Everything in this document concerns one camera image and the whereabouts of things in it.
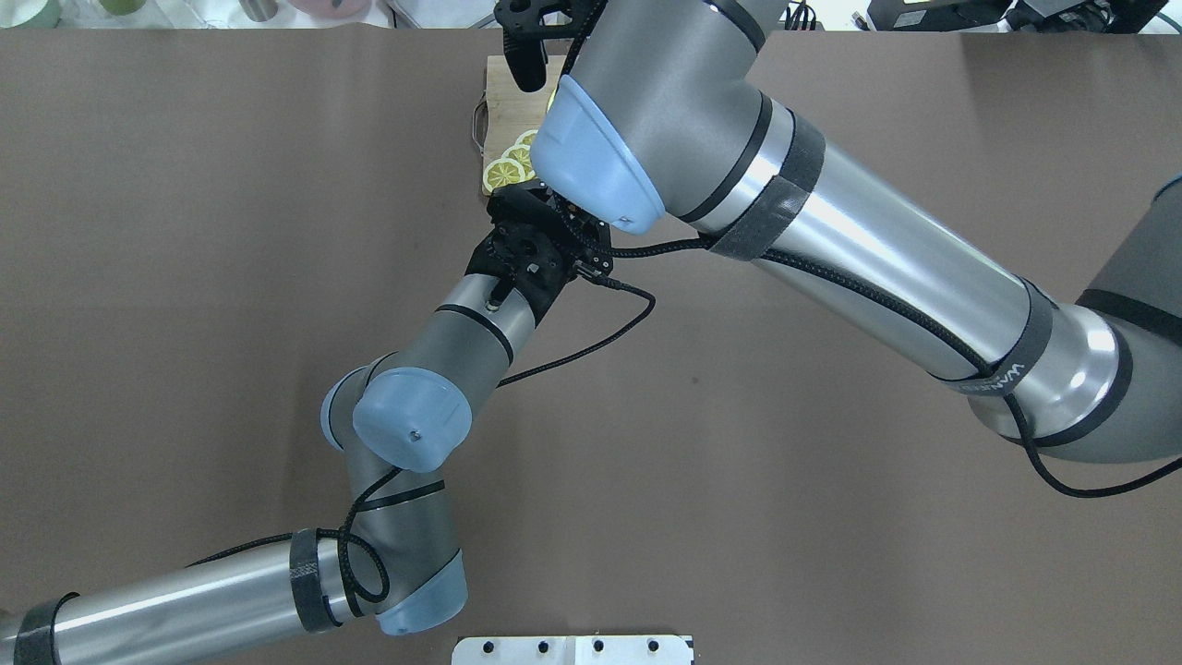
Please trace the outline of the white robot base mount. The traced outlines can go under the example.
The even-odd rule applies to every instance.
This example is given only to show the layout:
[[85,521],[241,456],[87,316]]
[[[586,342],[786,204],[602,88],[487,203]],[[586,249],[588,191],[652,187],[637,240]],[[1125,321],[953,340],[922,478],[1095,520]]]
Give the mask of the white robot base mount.
[[452,664],[695,664],[691,635],[469,635]]

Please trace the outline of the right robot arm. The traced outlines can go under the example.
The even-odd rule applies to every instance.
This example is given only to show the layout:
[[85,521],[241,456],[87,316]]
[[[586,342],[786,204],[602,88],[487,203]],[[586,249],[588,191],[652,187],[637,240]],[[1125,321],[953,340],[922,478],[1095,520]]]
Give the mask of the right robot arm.
[[1178,454],[1178,182],[1056,304],[746,77],[774,1],[595,1],[533,143],[537,176],[628,233],[664,214],[1082,463]]

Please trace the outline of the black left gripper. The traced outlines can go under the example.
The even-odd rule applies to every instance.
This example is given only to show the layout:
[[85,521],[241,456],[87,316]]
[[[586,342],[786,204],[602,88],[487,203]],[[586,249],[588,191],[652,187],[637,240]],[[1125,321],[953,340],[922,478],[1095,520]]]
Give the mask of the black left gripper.
[[491,193],[495,257],[520,268],[609,276],[608,228],[545,184],[509,184]]

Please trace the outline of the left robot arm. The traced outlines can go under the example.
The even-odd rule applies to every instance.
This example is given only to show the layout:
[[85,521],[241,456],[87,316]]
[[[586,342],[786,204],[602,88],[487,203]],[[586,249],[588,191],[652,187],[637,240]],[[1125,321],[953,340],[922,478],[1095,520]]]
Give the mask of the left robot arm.
[[338,527],[259,537],[173,574],[67,593],[4,619],[5,664],[194,664],[371,617],[388,635],[448,622],[467,601],[440,467],[557,296],[609,283],[608,224],[539,182],[500,187],[465,278],[401,350],[322,403],[351,502]]

